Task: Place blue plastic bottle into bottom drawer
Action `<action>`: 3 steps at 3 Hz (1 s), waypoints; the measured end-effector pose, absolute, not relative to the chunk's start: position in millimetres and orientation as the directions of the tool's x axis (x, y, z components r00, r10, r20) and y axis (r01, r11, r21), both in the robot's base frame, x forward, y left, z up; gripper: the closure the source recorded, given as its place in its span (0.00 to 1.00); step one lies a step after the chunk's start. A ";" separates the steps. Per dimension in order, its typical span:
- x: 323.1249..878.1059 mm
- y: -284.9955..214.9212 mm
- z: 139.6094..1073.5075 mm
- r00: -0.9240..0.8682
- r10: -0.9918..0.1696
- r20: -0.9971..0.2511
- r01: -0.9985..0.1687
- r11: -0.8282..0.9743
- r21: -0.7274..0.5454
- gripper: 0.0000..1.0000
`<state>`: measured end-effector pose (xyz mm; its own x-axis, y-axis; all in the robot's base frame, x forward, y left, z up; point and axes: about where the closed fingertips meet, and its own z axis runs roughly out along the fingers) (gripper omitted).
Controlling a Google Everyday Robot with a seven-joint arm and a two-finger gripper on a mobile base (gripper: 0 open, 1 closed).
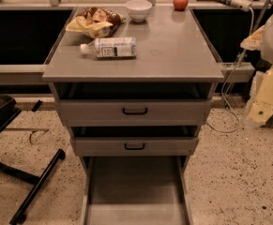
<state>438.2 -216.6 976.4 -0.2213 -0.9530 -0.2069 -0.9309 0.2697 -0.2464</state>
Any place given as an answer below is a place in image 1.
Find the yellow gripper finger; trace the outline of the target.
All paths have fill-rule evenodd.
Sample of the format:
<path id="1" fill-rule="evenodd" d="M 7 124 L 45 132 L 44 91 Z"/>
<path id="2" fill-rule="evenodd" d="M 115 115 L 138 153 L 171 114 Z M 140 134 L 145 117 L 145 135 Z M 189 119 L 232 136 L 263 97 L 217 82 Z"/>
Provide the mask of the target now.
<path id="1" fill-rule="evenodd" d="M 267 72 L 257 71 L 250 88 L 250 99 L 244 115 L 247 128 L 263 126 L 273 115 L 273 66 Z"/>
<path id="2" fill-rule="evenodd" d="M 263 25 L 259 27 L 240 43 L 240 47 L 248 51 L 260 51 L 264 29 Z"/>

